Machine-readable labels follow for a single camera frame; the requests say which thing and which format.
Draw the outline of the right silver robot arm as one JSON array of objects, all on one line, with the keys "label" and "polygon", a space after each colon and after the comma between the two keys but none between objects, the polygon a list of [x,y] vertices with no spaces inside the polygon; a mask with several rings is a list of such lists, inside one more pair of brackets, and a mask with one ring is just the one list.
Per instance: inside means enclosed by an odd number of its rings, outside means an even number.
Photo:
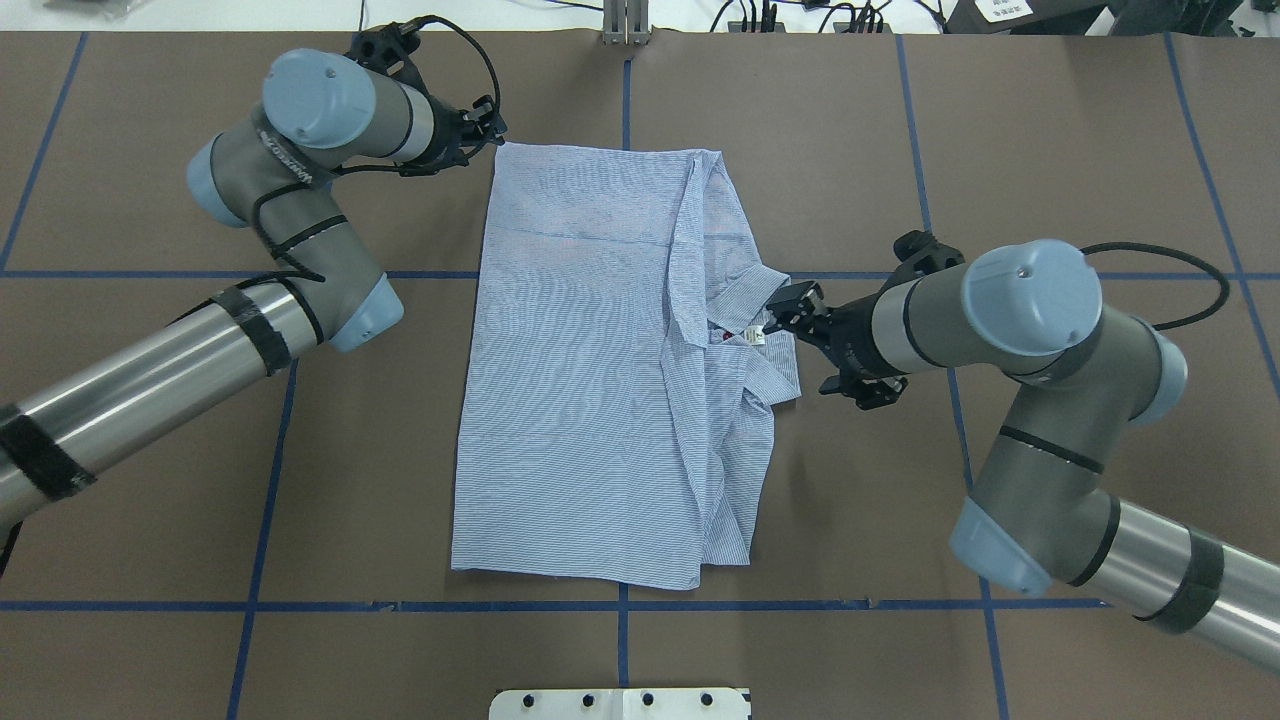
[{"label": "right silver robot arm", "polygon": [[910,375],[988,365],[1018,384],[948,538],[955,557],[1029,598],[1091,592],[1137,621],[1277,670],[1277,565],[1101,488],[1124,430],[1155,423],[1188,382],[1160,325],[1110,307],[1089,249],[1034,240],[966,260],[932,233],[838,306],[805,281],[773,292],[786,331],[835,366],[823,395],[895,404]]}]

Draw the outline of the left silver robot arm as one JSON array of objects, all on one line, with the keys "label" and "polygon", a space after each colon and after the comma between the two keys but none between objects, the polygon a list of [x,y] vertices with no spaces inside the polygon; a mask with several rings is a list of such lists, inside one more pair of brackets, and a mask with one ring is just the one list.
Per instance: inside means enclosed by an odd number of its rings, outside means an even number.
[{"label": "left silver robot arm", "polygon": [[404,315],[332,186],[435,176],[504,140],[502,91],[457,108],[410,55],[371,41],[346,54],[283,53],[260,101],[187,168],[193,200],[252,231],[273,269],[230,284],[160,331],[3,406],[3,528],[99,477],[312,348],[352,351]]}]

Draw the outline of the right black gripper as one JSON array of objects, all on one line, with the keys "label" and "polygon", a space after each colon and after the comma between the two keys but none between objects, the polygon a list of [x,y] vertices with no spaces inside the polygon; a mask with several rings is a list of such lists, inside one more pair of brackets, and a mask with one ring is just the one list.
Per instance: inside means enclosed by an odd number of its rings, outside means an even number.
[{"label": "right black gripper", "polygon": [[806,337],[836,368],[819,386],[823,396],[840,395],[863,411],[899,401],[909,382],[878,350],[872,315],[879,295],[873,293],[835,306],[826,304],[818,282],[781,286],[765,304],[769,322],[764,334],[788,332]]}]

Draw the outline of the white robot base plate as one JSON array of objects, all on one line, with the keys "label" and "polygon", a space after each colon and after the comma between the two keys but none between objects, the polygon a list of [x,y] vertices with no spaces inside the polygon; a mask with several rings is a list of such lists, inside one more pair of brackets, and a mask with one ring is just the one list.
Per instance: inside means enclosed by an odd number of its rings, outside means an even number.
[{"label": "white robot base plate", "polygon": [[750,691],[640,687],[502,691],[489,719],[753,719]]}]

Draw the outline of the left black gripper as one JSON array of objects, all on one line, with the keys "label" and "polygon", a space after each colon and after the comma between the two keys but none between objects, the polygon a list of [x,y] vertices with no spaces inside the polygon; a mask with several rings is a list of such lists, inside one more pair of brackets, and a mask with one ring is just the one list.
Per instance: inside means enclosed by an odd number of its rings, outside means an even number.
[{"label": "left black gripper", "polygon": [[479,97],[470,109],[453,108],[434,95],[428,95],[428,101],[433,131],[425,149],[426,176],[466,167],[484,147],[506,142],[508,127],[494,96]]}]

